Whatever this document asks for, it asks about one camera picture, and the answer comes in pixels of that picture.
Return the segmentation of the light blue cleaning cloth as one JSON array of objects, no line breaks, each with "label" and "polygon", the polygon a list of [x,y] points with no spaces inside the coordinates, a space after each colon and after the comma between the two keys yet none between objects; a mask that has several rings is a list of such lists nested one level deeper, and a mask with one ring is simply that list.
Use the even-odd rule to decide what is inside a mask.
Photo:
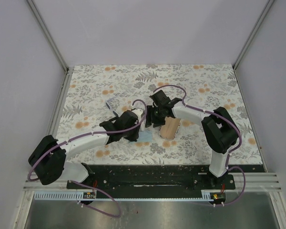
[{"label": "light blue cleaning cloth", "polygon": [[153,134],[149,130],[140,131],[139,136],[136,141],[130,141],[131,144],[134,143],[144,143],[144,142],[152,142],[153,141]]}]

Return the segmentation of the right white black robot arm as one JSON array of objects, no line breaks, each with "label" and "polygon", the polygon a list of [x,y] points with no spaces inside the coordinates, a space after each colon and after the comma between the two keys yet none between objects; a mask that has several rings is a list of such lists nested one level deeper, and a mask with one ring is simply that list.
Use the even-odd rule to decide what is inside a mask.
[{"label": "right white black robot arm", "polygon": [[212,150],[207,183],[217,189],[225,182],[231,153],[238,149],[242,137],[235,122],[224,107],[213,111],[187,105],[184,98],[170,99],[163,90],[150,95],[152,105],[147,106],[146,127],[163,126],[165,119],[177,118],[191,121],[202,127],[206,141]]}]

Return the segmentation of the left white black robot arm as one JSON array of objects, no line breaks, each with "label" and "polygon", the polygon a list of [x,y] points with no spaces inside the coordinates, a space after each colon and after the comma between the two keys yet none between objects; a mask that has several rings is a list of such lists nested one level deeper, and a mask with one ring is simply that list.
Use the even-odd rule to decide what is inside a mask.
[{"label": "left white black robot arm", "polygon": [[64,179],[74,180],[82,188],[90,188],[94,177],[88,166],[84,163],[70,163],[69,159],[91,148],[118,142],[122,138],[136,141],[144,115],[142,109],[136,108],[100,123],[91,132],[69,139],[59,140],[52,135],[45,136],[28,159],[31,172],[36,174],[36,180],[43,185]]}]

